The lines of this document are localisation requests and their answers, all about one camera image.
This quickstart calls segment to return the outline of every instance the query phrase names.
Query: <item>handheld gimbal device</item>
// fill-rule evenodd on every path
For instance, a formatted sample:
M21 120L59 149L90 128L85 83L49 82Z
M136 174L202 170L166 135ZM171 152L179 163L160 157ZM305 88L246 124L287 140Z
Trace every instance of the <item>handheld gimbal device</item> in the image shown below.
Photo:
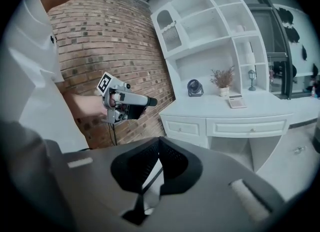
M147 106L157 105L157 99L135 94L130 87L130 84L120 81L107 72L102 76L97 89L102 94L103 105L108 109L107 123L137 120Z

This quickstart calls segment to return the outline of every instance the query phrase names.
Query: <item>flower pot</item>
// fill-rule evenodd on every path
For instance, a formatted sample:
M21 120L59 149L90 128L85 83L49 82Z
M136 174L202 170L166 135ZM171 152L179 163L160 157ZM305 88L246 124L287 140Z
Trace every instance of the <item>flower pot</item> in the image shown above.
M226 97L229 95L229 87L219 88L219 90L220 90L221 97Z

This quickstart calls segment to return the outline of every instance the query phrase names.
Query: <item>white drawer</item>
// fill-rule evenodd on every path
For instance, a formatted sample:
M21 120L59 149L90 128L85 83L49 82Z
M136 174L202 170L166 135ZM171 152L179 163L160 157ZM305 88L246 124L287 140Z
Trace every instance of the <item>white drawer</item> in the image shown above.
M203 141L206 136L206 119L161 115L165 133L170 138L192 144Z
M258 118L206 119L207 136L215 137L270 137L286 133L290 115Z

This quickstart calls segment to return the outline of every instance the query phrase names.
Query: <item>brick wall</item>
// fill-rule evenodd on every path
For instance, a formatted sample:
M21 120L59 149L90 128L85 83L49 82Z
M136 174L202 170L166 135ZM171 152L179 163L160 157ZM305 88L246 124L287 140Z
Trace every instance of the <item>brick wall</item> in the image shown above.
M149 7L137 0L71 0L49 13L59 45L67 88L93 95L107 71L139 94L158 99L138 121L116 126L120 144L164 135L159 111L173 101L166 64L150 19ZM101 117L76 121L91 148L111 146Z

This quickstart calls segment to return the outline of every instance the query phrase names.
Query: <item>white shelving unit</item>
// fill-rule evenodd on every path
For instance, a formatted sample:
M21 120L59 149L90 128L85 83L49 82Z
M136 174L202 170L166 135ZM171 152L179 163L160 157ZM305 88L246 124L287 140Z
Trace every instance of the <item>white shelving unit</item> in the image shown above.
M268 60L258 26L243 0L173 0L152 16L177 98L187 96L191 79L205 95L217 95L212 70L234 66L232 93L269 90Z
M224 152L255 172L263 171L292 113L269 93L264 42L245 2L173 0L151 19L176 98L160 112L167 136ZM242 94L246 108L230 108L210 82L212 70L231 66L229 94ZM249 91L250 70L256 75L255 91ZM202 84L202 96L188 96L191 79Z

